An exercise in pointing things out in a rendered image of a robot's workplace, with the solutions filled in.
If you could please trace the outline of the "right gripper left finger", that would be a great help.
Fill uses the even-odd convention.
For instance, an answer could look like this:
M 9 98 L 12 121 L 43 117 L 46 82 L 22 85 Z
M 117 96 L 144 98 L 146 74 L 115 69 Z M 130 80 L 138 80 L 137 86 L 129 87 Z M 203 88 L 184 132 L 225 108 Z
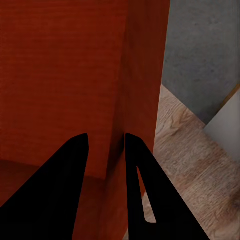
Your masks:
M 0 240 L 72 240 L 88 154 L 87 133 L 68 140 L 0 207 Z

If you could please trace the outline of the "storage box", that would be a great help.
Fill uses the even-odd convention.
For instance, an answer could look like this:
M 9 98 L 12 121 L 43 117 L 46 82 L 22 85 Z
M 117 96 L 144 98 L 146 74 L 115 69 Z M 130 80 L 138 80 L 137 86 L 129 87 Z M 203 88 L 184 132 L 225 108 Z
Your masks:
M 0 207 L 87 133 L 71 240 L 123 240 L 126 134 L 153 154 L 170 3 L 0 0 Z

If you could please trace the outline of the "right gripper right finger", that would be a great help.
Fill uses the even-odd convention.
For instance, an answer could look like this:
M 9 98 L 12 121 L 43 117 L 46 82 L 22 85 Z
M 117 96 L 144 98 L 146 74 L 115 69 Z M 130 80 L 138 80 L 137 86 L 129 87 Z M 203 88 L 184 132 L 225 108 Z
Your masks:
M 145 142 L 125 134 L 129 240 L 210 240 Z M 145 220 L 137 167 L 156 223 Z

